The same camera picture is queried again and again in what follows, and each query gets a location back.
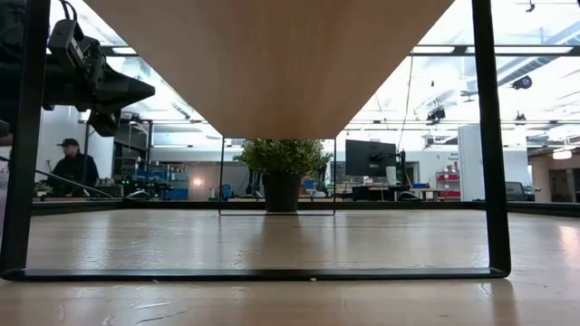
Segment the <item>red storage bins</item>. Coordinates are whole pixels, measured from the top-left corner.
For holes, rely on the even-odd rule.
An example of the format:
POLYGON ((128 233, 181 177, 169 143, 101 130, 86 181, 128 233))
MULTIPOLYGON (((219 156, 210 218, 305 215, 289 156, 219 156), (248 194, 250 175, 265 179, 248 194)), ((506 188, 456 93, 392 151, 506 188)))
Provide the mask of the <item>red storage bins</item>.
POLYGON ((461 199, 458 172, 438 172, 436 174, 436 186, 439 190, 439 200, 459 201, 461 199))

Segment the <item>person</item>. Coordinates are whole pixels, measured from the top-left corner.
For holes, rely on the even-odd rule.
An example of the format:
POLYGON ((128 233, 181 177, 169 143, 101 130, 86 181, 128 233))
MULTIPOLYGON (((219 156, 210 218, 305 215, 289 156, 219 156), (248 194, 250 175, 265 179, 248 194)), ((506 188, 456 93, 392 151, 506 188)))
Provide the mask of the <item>person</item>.
MULTIPOLYGON (((52 174, 87 187, 94 187, 99 172, 93 157, 81 153, 80 144, 76 139, 64 139, 59 146, 63 149, 64 157, 57 162, 52 174)), ((84 196, 82 187, 66 184, 52 177, 48 178, 47 183, 57 197, 84 196)))

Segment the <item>wooden riser shelf black legs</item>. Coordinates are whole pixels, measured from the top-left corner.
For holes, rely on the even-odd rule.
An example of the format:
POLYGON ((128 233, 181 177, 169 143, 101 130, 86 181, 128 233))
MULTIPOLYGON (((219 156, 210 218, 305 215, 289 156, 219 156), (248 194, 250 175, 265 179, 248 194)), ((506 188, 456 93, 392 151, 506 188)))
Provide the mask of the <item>wooden riser shelf black legs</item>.
MULTIPOLYGON (((336 136, 452 0, 87 0, 228 138, 336 136)), ((19 108, 0 249, 7 281, 354 281, 504 278, 511 271, 490 0, 471 0, 488 266, 371 270, 33 270, 27 267, 51 0, 24 0, 19 108)))

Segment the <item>black aluminium table frame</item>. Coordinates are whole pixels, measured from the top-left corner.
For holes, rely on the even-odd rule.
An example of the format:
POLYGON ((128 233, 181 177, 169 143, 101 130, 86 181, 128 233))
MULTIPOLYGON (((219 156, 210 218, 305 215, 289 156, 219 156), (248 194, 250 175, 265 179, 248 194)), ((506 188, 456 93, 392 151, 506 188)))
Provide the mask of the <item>black aluminium table frame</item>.
MULTIPOLYGON (((135 201, 93 200, 53 201, 32 203, 33 216, 50 216, 119 209, 178 209, 178 210, 264 210, 263 202, 195 202, 195 201, 135 201)), ((300 210, 484 210, 482 201, 471 202, 300 202, 300 210)), ((580 204, 508 202, 509 213, 580 218, 580 204)))

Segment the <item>green potted plant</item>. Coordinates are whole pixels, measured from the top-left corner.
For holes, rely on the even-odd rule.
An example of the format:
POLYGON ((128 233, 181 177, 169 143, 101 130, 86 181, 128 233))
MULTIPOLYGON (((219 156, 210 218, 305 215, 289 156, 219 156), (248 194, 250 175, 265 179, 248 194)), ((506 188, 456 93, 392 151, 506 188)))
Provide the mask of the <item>green potted plant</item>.
POLYGON ((233 159, 261 176, 267 213, 293 214, 302 178, 332 157, 319 139, 247 139, 233 159))

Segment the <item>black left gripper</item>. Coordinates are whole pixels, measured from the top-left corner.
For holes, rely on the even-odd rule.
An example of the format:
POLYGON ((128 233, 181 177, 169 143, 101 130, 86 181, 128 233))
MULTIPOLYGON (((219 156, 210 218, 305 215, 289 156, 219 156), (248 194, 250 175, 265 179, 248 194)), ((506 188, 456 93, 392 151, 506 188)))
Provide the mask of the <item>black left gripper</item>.
POLYGON ((102 137, 114 137, 120 125, 119 111, 156 93, 154 86, 114 71, 110 66, 100 69, 92 85, 92 99, 75 79, 57 62, 45 66, 43 108, 74 106, 78 111, 92 111, 88 123, 102 137))

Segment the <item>office desk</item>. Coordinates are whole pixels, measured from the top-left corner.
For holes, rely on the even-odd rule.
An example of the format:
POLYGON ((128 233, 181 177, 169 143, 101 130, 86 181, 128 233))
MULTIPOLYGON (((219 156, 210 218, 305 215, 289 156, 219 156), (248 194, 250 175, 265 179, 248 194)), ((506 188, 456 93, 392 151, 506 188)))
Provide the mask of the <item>office desk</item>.
POLYGON ((412 184, 410 187, 389 186, 384 183, 341 183, 336 186, 336 196, 345 201, 416 202, 437 201, 446 189, 429 184, 412 184))

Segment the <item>black office chair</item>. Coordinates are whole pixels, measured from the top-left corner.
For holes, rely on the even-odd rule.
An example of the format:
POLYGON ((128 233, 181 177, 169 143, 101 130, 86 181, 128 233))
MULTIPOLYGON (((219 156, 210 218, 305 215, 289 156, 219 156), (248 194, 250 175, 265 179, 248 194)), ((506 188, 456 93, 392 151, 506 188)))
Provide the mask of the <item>black office chair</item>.
POLYGON ((521 182, 507 182, 506 194, 508 202, 535 202, 539 187, 524 186, 521 182))

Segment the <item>black monitor stand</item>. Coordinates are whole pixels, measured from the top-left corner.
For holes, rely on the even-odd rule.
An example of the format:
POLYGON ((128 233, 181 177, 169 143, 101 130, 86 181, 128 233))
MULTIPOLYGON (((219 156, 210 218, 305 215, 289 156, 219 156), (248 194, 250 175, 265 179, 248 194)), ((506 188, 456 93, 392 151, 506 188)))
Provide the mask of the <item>black monitor stand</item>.
POLYGON ((399 195, 396 196, 396 198, 399 198, 400 195, 402 195, 408 188, 407 168, 406 168, 406 153, 404 150, 401 150, 399 152, 398 158, 400 159, 400 172, 401 172, 400 182, 401 182, 401 186, 400 186, 399 195))

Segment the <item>black computer monitor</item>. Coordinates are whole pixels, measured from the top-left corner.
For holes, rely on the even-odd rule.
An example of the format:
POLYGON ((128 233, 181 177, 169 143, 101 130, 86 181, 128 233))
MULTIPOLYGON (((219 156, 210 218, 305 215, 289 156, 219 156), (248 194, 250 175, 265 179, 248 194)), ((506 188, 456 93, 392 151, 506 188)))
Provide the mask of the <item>black computer monitor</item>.
POLYGON ((345 141, 345 174, 354 177, 386 177, 396 166, 395 144, 348 139, 345 141))

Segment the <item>blue storage boxes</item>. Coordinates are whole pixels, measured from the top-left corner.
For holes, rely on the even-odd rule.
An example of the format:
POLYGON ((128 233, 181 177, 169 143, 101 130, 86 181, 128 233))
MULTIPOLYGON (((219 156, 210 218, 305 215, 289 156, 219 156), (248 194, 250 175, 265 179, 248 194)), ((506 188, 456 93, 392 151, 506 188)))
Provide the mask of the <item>blue storage boxes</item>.
POLYGON ((182 166, 150 166, 141 169, 135 177, 137 189, 146 190, 152 199, 187 200, 189 198, 189 173, 182 166))

